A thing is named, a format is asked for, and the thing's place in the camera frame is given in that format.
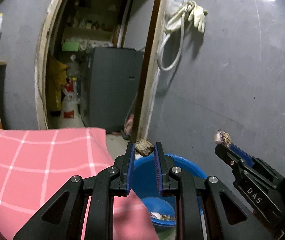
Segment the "purple foil wrapper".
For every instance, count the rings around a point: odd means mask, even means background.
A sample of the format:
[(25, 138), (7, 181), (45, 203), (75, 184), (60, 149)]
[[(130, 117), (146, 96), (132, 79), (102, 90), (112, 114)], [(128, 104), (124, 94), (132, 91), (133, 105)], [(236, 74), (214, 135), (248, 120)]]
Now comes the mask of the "purple foil wrapper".
[(219, 130), (214, 136), (214, 142), (216, 145), (224, 145), (230, 147), (231, 145), (231, 136), (224, 130)]

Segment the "brown walnut shell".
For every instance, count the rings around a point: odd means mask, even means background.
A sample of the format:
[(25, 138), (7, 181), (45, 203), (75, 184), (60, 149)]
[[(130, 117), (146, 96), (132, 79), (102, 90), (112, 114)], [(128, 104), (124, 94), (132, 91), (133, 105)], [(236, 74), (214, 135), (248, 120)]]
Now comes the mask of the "brown walnut shell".
[(139, 139), (135, 143), (135, 152), (142, 157), (147, 157), (154, 152), (154, 146), (145, 139)]

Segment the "blue white snack wrapper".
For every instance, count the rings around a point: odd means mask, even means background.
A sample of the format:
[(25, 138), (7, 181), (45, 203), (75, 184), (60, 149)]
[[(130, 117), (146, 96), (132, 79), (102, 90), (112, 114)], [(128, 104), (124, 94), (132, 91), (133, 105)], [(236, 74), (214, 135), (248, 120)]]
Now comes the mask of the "blue white snack wrapper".
[(175, 217), (171, 215), (164, 215), (158, 212), (150, 212), (151, 218), (154, 220), (159, 220), (159, 221), (175, 221)]

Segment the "white red plastic bag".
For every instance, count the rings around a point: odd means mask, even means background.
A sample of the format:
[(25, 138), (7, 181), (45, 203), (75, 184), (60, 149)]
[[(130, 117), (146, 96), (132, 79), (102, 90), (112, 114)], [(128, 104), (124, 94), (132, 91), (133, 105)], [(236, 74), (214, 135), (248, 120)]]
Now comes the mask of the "white red plastic bag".
[(62, 87), (64, 98), (62, 100), (61, 118), (67, 127), (84, 127), (79, 113), (80, 99), (77, 92), (77, 78), (71, 77)]

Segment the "pink checked tablecloth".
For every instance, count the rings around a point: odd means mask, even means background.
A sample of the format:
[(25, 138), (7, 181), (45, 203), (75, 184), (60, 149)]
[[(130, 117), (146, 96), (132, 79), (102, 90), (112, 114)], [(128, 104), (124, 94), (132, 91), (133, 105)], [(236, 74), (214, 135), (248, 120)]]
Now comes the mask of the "pink checked tablecloth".
[(12, 239), (72, 176), (113, 162), (101, 128), (0, 129), (0, 239)]

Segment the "dark grey cabinet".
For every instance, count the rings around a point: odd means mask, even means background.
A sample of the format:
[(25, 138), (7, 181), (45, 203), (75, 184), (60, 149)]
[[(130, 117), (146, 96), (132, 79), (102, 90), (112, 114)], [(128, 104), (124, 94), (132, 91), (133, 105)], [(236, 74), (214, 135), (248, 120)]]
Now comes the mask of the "dark grey cabinet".
[(81, 117), (87, 127), (117, 132), (134, 106), (144, 52), (96, 47), (81, 75)]

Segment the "yellow bag in pantry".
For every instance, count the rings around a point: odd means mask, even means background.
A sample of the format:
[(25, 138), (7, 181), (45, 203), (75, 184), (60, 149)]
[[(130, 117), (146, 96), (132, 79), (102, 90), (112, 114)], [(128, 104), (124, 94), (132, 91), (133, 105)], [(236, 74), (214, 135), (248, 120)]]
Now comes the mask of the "yellow bag in pantry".
[(48, 112), (60, 111), (62, 107), (62, 88), (67, 84), (68, 65), (52, 56), (47, 61), (46, 105)]

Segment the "green box on shelf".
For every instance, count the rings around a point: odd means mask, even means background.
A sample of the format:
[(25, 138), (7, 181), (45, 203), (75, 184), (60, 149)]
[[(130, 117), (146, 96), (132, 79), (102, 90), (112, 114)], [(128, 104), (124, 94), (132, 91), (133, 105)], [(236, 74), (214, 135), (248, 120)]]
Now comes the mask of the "green box on shelf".
[(71, 51), (71, 52), (79, 51), (79, 42), (74, 42), (74, 41), (64, 42), (62, 44), (62, 51)]

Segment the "white rubber gloves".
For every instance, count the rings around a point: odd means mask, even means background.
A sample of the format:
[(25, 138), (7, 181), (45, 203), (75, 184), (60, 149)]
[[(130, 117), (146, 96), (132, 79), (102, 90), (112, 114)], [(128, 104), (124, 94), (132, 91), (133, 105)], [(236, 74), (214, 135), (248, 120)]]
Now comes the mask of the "white rubber gloves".
[(166, 33), (173, 33), (180, 29), (185, 21), (192, 23), (200, 33), (205, 32), (207, 10), (199, 6), (195, 1), (188, 1), (170, 16), (166, 27)]

